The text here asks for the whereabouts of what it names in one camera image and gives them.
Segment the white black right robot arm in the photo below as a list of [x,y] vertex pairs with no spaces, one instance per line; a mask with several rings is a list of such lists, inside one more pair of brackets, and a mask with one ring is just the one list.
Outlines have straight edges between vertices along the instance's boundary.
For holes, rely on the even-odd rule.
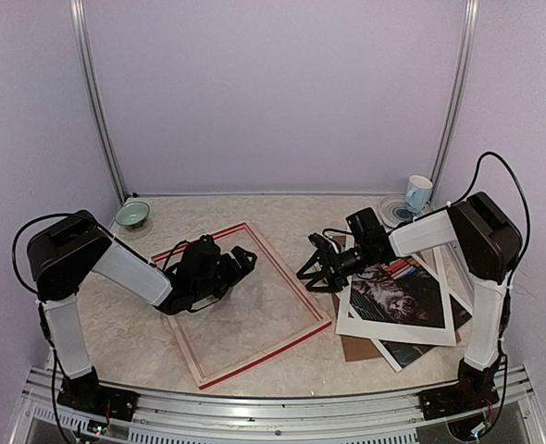
[[483,191],[467,189],[456,201],[386,230],[371,208],[347,218],[353,248],[339,251],[318,233],[308,239],[315,251],[296,276],[308,290],[334,293],[348,277],[366,267],[387,264],[433,247],[455,242],[465,258],[474,290],[473,324],[459,379],[450,401],[461,411],[472,409],[487,392],[504,356],[502,340],[510,316],[515,271],[526,254],[529,230],[515,223]]

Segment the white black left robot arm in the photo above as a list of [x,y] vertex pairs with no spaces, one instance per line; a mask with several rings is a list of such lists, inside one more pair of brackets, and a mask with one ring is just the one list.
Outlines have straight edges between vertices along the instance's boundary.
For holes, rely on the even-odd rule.
[[43,326],[64,376],[73,379],[68,392],[89,412],[106,402],[102,385],[89,375],[94,371],[83,337],[76,295],[91,274],[106,278],[133,293],[164,315],[195,312],[195,304],[213,297],[221,300],[250,273],[255,253],[240,246],[223,253],[210,235],[179,242],[171,249],[180,253],[155,265],[118,239],[93,215],[49,215],[53,225],[35,234],[26,254],[33,286],[43,315]]

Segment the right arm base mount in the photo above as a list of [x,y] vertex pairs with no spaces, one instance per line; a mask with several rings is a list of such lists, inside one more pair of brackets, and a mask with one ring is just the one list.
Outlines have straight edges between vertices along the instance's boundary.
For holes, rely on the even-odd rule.
[[461,360],[455,383],[425,389],[418,394],[424,419],[438,419],[497,403],[500,397],[494,385],[494,377],[500,363],[501,359],[498,358],[486,369],[477,370]]

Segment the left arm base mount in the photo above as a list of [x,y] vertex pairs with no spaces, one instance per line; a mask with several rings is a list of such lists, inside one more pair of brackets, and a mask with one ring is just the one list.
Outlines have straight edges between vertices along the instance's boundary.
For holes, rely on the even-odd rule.
[[90,373],[64,381],[57,402],[61,406],[103,416],[108,420],[131,422],[138,398],[134,391],[100,384],[97,377]]

